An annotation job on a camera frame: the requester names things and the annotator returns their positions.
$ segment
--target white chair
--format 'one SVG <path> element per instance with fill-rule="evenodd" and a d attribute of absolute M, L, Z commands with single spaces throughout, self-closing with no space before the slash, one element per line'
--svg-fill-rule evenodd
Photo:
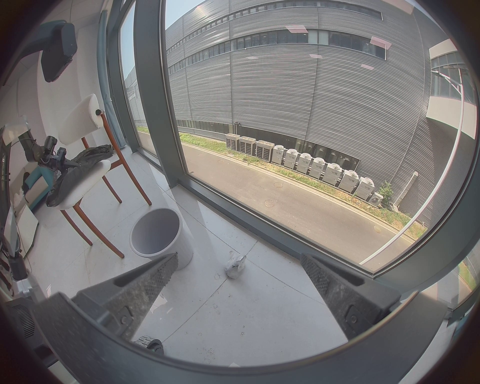
<path fill-rule="evenodd" d="M 119 159 L 113 163 L 110 163 L 108 160 L 99 161 L 94 167 L 90 170 L 88 175 L 82 179 L 82 181 L 67 195 L 67 197 L 56 206 L 62 214 L 65 216 L 70 225 L 77 231 L 77 233 L 84 239 L 89 245 L 92 245 L 92 242 L 89 238 L 77 227 L 72 218 L 67 214 L 66 209 L 73 208 L 75 212 L 80 216 L 80 218 L 87 224 L 93 233 L 95 233 L 100 240 L 102 240 L 105 245 L 107 245 L 113 252 L 115 252 L 119 257 L 123 258 L 124 255 L 120 252 L 117 247 L 115 247 L 99 230 L 98 228 L 90 221 L 85 212 L 80 208 L 80 202 L 85 194 L 92 189 L 92 187 L 103 179 L 104 183 L 107 185 L 108 189 L 112 192 L 115 198 L 121 203 L 120 197 L 117 195 L 115 190 L 112 188 L 107 178 L 105 177 L 106 173 L 119 166 L 123 165 L 128 175 L 132 179 L 133 183 L 142 194 L 145 201 L 148 205 L 152 205 L 152 202 L 148 196 L 143 191 L 142 187 L 138 183 L 137 179 L 132 173 L 132 170 L 128 166 L 125 158 L 123 157 L 120 148 L 113 137 L 112 131 L 108 125 L 105 113 L 100 109 L 98 105 L 97 97 L 92 94 L 85 99 L 83 99 L 70 114 L 64 120 L 61 131 L 59 132 L 59 140 L 65 144 L 69 145 L 77 140 L 81 139 L 85 148 L 88 148 L 87 140 L 85 136 L 89 133 L 100 129 L 105 128 L 107 136 L 110 139 L 110 142 L 115 149 Z"/>

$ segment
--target chair seat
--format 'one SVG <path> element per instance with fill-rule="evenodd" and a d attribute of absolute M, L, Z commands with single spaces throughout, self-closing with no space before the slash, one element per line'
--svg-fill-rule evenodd
<path fill-rule="evenodd" d="M 84 179 L 67 195 L 67 197 L 56 206 L 57 209 L 65 210 L 72 208 L 85 194 L 100 181 L 110 170 L 111 163 L 108 160 L 101 160 L 96 163 Z"/>

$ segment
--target gray trash can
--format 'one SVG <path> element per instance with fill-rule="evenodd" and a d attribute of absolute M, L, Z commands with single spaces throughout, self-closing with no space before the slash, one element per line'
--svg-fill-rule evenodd
<path fill-rule="evenodd" d="M 176 252 L 177 270 L 186 267 L 194 253 L 192 233 L 180 214 L 170 208 L 153 209 L 139 218 L 130 232 L 130 247 L 148 258 Z"/>

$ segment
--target white pole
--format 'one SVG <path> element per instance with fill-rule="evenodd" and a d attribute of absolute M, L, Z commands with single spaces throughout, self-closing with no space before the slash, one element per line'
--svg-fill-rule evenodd
<path fill-rule="evenodd" d="M 450 157 L 448 159 L 448 162 L 445 166 L 445 169 L 442 173 L 442 175 L 440 176 L 440 179 L 438 180 L 438 183 L 437 185 L 435 186 L 435 188 L 433 189 L 432 193 L 430 193 L 430 196 L 427 198 L 427 200 L 425 200 L 425 202 L 423 203 L 423 205 L 420 207 L 420 209 L 418 210 L 418 212 L 412 217 L 412 219 L 407 223 L 407 225 L 405 225 L 395 236 L 393 236 L 387 243 L 385 243 L 383 245 L 383 247 L 379 248 L 376 252 L 372 253 L 369 257 L 367 257 L 365 260 L 361 261 L 360 262 L 360 265 L 364 265 L 365 263 L 367 263 L 368 261 L 370 261 L 371 259 L 373 259 L 375 256 L 377 256 L 378 254 L 380 254 L 381 252 L 383 252 L 385 249 L 387 249 L 390 245 L 392 245 L 394 243 L 394 241 L 396 241 L 400 236 L 402 236 L 408 228 L 410 228 L 412 226 L 412 224 L 415 222 L 415 220 L 418 219 L 418 217 L 421 215 L 421 213 L 425 210 L 425 208 L 427 207 L 427 205 L 432 201 L 432 199 L 434 198 L 434 196 L 437 194 L 438 190 L 440 189 L 440 187 L 442 186 L 443 182 L 445 181 L 445 178 L 448 174 L 448 171 L 450 170 L 450 167 L 453 163 L 453 160 L 455 158 L 455 154 L 456 154 L 456 150 L 458 148 L 458 144 L 460 143 L 460 136 L 461 136 L 461 133 L 462 133 L 462 126 L 463 126 L 463 112 L 464 112 L 464 107 L 465 107 L 465 100 L 464 100 L 464 92 L 463 92 L 463 83 L 462 83 L 462 72 L 460 70 L 460 68 L 458 69 L 458 73 L 460 75 L 460 84 L 458 85 L 458 88 L 460 89 L 457 89 L 453 83 L 450 81 L 451 79 L 446 76 L 446 75 L 443 75 L 442 73 L 439 73 L 439 72 L 435 72 L 436 74 L 442 76 L 443 78 L 445 78 L 453 87 L 454 89 L 456 89 L 457 92 L 460 93 L 460 100 L 461 100 L 461 108 L 460 108 L 460 122 L 458 124 L 458 132 L 456 134 L 456 138 L 455 138 L 455 142 L 453 144 L 453 148 L 452 148 L 452 153 L 450 154 Z"/>

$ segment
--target chair backrest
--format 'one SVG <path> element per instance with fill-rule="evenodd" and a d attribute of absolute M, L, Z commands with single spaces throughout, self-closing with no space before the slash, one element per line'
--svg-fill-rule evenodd
<path fill-rule="evenodd" d="M 95 94 L 83 99 L 63 121 L 59 129 L 59 140 L 68 145 L 99 128 L 103 128 L 101 116 L 95 114 L 97 109 L 100 109 L 100 106 Z"/>

